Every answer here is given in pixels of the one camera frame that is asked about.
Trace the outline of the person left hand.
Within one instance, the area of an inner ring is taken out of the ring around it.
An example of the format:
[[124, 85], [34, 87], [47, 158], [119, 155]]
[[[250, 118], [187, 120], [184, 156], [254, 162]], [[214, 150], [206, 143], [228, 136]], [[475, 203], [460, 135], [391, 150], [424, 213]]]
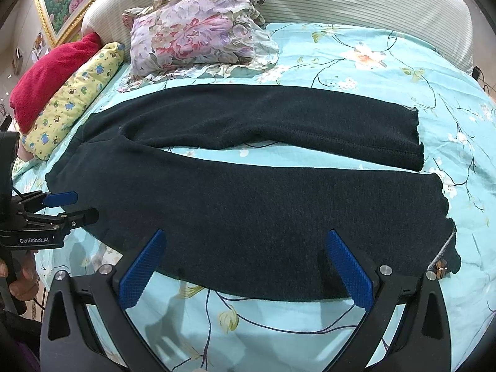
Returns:
[[8, 284], [9, 291], [19, 301], [33, 300], [39, 290], [39, 276], [35, 265], [36, 251], [27, 251], [21, 261], [21, 270], [16, 281]]

